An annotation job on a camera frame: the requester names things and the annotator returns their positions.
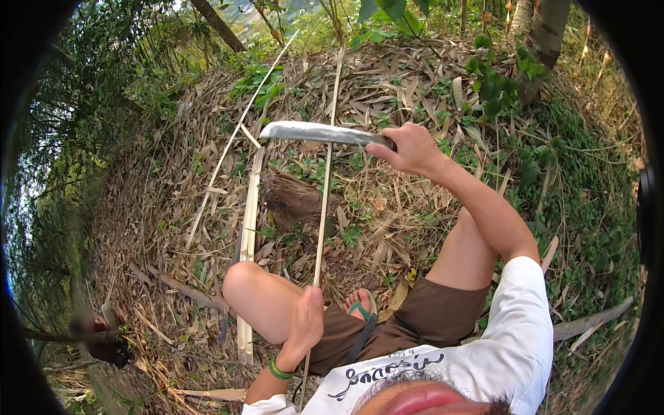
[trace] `lip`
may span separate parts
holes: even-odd
[[[464,401],[465,398],[449,386],[427,383],[397,394],[384,406],[383,414],[413,415],[430,408]]]

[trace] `foot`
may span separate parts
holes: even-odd
[[[362,308],[369,313],[370,308],[371,308],[371,301],[369,301],[369,293],[367,293],[366,290],[356,290],[353,291],[348,297],[346,297],[346,304],[343,305],[343,311],[346,311],[348,313],[348,310],[351,309],[353,304],[356,302],[361,301],[360,304],[362,305]],[[362,315],[359,309],[355,308],[353,312],[351,313],[353,317],[357,317],[362,321],[366,321],[365,316]]]

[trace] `green bracelet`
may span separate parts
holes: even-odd
[[[272,359],[270,361],[270,364],[268,365],[270,367],[270,372],[272,373],[272,376],[276,377],[277,379],[281,379],[281,380],[288,380],[288,379],[292,378],[295,373],[294,372],[293,373],[286,373],[286,372],[280,371],[279,368],[277,367],[277,363],[275,362],[275,359],[276,358]]]

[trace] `flip-flop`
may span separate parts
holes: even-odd
[[[356,308],[360,310],[360,313],[362,313],[362,316],[365,318],[366,321],[369,321],[371,318],[372,314],[378,314],[378,306],[376,305],[376,299],[373,297],[373,294],[371,291],[367,290],[366,288],[360,288],[360,290],[365,290],[367,294],[369,294],[369,312],[365,310],[364,307],[362,307],[362,301],[356,301],[351,305],[351,308],[348,309],[348,314],[352,313]]]

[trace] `mustache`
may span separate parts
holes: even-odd
[[[446,379],[442,374],[435,373],[427,370],[416,371],[408,369],[394,373],[392,376],[382,379],[373,385],[357,400],[351,415],[355,415],[371,398],[378,393],[395,386],[397,384],[416,382],[416,381],[430,381],[439,384],[444,384],[460,395],[469,398],[468,393],[460,390],[452,379]],[[489,410],[484,415],[510,415],[512,407],[512,396],[503,392],[502,394],[493,395],[489,398]]]

